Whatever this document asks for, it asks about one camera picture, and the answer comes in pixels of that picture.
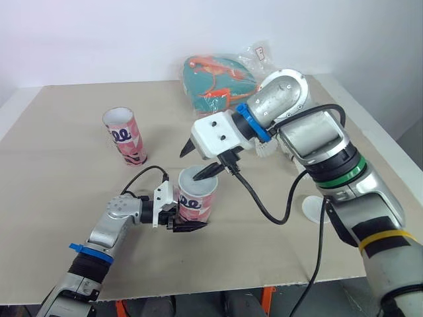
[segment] pink cup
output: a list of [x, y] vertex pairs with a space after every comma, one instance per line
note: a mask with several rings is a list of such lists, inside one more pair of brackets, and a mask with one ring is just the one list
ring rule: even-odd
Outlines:
[[103, 122], [127, 165], [138, 166], [147, 160], [132, 110], [125, 107], [110, 109], [103, 115]]
[[192, 178], [204, 166], [191, 166], [179, 174], [179, 215], [187, 221], [206, 223], [215, 198], [217, 177], [194, 181]]

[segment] black cable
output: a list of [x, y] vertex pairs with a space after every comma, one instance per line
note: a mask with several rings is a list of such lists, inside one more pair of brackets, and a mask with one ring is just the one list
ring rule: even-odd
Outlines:
[[124, 195], [125, 192], [128, 192], [128, 188], [132, 185], [133, 182], [135, 182], [137, 180], [137, 178], [139, 178], [142, 174], [144, 174], [145, 172], [147, 172], [148, 170], [151, 170], [153, 168], [157, 168], [158, 170], [161, 170], [161, 172], [163, 173], [163, 181], [165, 180], [169, 180], [169, 175], [167, 174], [167, 172], [162, 169], [160, 166], [157, 165], [151, 165], [147, 168], [144, 168], [141, 172], [139, 172], [138, 174], [136, 174], [134, 176], [134, 178], [132, 178], [130, 180], [130, 182], [128, 183], [128, 185], [125, 186], [125, 188], [122, 190], [122, 192], [120, 193], [120, 195]]
[[289, 190], [289, 195], [288, 195], [288, 200], [286, 201], [286, 210], [285, 210], [285, 215], [284, 218], [282, 218], [281, 220], [276, 219], [275, 217], [273, 217], [271, 214], [269, 214], [269, 212], [267, 211], [267, 209], [265, 208], [265, 206], [263, 205], [263, 203], [261, 202], [260, 198], [257, 196], [256, 192], [253, 190], [253, 188], [251, 187], [251, 185], [247, 182], [247, 180], [245, 178], [243, 178], [243, 176], [241, 174], [239, 174], [239, 172], [234, 172], [233, 174], [235, 175], [236, 178], [238, 178], [238, 180], [242, 183], [242, 185], [244, 185], [244, 187], [249, 191], [251, 197], [254, 199], [254, 201], [256, 202], [258, 208], [260, 209], [260, 211], [262, 212], [262, 214], [269, 219], [270, 221], [272, 221], [273, 223], [276, 223], [277, 225], [283, 225], [284, 223], [286, 223], [289, 219], [289, 214], [291, 213], [291, 204], [292, 204], [292, 199], [293, 199], [293, 194], [294, 191], [299, 183], [299, 181], [302, 179], [302, 177], [304, 177], [304, 175], [306, 175], [307, 171], [304, 170], [300, 175], [297, 176], [297, 178], [293, 181], [292, 185], [291, 185], [291, 189]]
[[316, 268], [315, 268], [315, 271], [313, 273], [313, 276], [310, 279], [309, 284], [307, 285], [307, 288], [305, 289], [305, 291], [303, 292], [303, 294], [301, 295], [301, 297], [297, 301], [297, 304], [295, 304], [294, 308], [291, 311], [291, 314], [289, 314], [289, 317], [292, 317], [295, 314], [295, 312], [297, 311], [297, 309], [299, 308], [299, 306], [302, 304], [302, 302], [304, 301], [304, 298], [307, 296], [307, 294], [309, 293], [311, 287], [313, 286], [313, 284], [314, 284], [314, 282], [316, 280], [316, 276], [317, 276], [317, 274], [319, 272], [320, 262], [322, 260], [323, 225], [325, 224], [325, 204], [326, 204], [326, 199], [323, 198], [322, 208], [321, 208], [321, 211], [320, 211], [319, 248], [317, 250]]
[[346, 114], [345, 110], [338, 104], [323, 104], [321, 106], [317, 106], [314, 108], [310, 108], [307, 110], [304, 110], [303, 112], [300, 112], [299, 114], [294, 114], [293, 116], [286, 118], [284, 121], [281, 121], [277, 124], [275, 124], [272, 129], [269, 130], [270, 134], [273, 136], [276, 134], [278, 129], [282, 127], [283, 125], [286, 125], [294, 120], [297, 120], [299, 118], [308, 116], [310, 114], [315, 114], [316, 112], [320, 112], [323, 110], [335, 110], [339, 113], [339, 121], [342, 125], [342, 127], [345, 127], [345, 121], [346, 121]]
[[122, 301], [122, 306], [124, 307], [126, 316], [127, 317], [131, 317], [131, 314], [128, 312], [128, 309], [126, 308], [126, 305], [125, 305], [124, 301]]
[[26, 310], [26, 313], [29, 315], [29, 317], [32, 317], [31, 312], [29, 311], [28, 307], [26, 307], [26, 305], [24, 305], [24, 308]]
[[130, 190], [126, 190], [125, 192], [123, 192], [123, 193], [120, 193], [121, 195], [123, 195], [123, 194], [130, 194], [132, 197], [134, 197], [134, 198], [138, 198], [137, 196], [136, 196], [136, 194], [134, 194], [133, 192], [131, 192]]

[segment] orange table leg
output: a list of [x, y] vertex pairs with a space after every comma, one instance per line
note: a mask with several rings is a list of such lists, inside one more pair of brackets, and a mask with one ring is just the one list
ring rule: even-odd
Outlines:
[[262, 308], [267, 316], [270, 313], [270, 305], [272, 304], [272, 293], [276, 292], [275, 286], [263, 287], [262, 291]]
[[116, 305], [116, 313], [118, 314], [118, 317], [127, 317], [123, 300], [117, 300], [115, 305]]

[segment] teal plush toy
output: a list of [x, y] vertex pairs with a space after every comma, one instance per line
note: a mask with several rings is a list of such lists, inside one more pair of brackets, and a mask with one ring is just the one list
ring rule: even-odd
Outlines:
[[256, 92], [251, 73], [232, 59], [192, 56], [184, 63], [184, 87], [199, 116], [245, 102]]

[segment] blue strap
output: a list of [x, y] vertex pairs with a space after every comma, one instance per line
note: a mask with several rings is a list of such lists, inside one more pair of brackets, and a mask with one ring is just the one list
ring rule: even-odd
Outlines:
[[260, 141], [269, 142], [271, 140], [271, 137], [267, 134], [267, 131], [263, 129], [250, 114], [247, 104], [239, 104], [237, 106], [237, 111], [244, 117], [244, 119], [246, 119], [251, 128], [256, 131]]
[[102, 260], [104, 260], [104, 261], [106, 261], [110, 264], [113, 263], [113, 258], [111, 256], [108, 256], [107, 254], [104, 254], [100, 251], [87, 248], [86, 246], [83, 246], [82, 244], [71, 243], [71, 245], [69, 247], [71, 249], [74, 249], [78, 253], [85, 253], [85, 254], [88, 254], [90, 256], [95, 256], [96, 258], [102, 259]]

